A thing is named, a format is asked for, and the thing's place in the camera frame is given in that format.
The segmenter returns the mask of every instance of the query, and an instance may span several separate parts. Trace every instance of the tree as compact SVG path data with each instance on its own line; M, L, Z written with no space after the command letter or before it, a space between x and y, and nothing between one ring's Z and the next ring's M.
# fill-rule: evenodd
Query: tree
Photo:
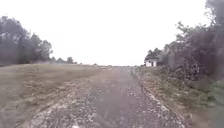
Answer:
M161 53L161 50L159 50L158 48L155 48L154 51L149 50L147 56L145 57L145 60L158 59L160 53Z
M213 27L214 40L217 57L217 75L224 75L224 1L207 0L206 7L210 10L208 17L211 19Z
M213 27L188 27L179 23L177 28L182 33L166 46L169 49L168 60L173 61L172 66L169 65L171 70L178 78L188 80L214 74L217 58Z
M0 18L0 63L25 64L49 60L52 46L47 40L31 34L19 21L3 16Z
M67 58L67 63L69 63L69 64L73 64L73 59L72 59L72 57L68 57L68 58Z

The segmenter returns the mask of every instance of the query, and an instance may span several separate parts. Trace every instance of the building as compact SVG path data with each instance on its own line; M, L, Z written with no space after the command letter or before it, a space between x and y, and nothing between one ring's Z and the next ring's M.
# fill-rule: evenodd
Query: building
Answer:
M148 58L145 60L146 67L156 67L158 63L158 58Z

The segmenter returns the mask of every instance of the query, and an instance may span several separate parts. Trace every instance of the gravel road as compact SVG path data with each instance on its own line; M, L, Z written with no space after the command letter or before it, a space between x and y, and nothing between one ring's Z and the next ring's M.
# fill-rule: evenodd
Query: gravel road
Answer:
M153 95L142 93L133 71L128 67L107 68L18 127L185 128Z

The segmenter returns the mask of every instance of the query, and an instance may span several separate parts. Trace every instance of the vegetation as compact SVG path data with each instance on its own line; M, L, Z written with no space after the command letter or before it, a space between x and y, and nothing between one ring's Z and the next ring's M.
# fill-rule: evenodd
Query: vegetation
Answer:
M158 56L161 52L162 51L159 50L158 48L155 48L154 51L149 50L147 56L145 57L145 60L148 60L150 58L158 58Z
M29 33L19 21L0 18L0 65L46 61L52 52L50 42Z
M74 62L73 62L73 58L72 57L68 57L67 58L67 63L68 64L73 64Z
M178 83L175 85L179 89L210 94L213 83L224 76L224 1L207 0L206 7L211 24L190 27L179 22L176 40L165 45L159 54L154 54L158 49L150 50L146 59L156 55L164 65L159 71L166 76L163 80Z

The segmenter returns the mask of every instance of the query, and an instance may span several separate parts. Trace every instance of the treeline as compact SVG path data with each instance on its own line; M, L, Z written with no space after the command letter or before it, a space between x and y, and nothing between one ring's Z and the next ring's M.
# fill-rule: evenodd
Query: treeline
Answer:
M207 0L206 8L210 25L189 27L179 22L177 29L181 32L176 40L165 45L161 52L157 49L147 55L160 52L158 58L164 71L181 81L224 76L224 1Z
M47 61L52 52L50 42L28 32L19 21L0 18L0 65Z
M77 64L72 57L68 57L67 60L63 60L62 58L55 59L55 57L52 57L50 61L53 63Z

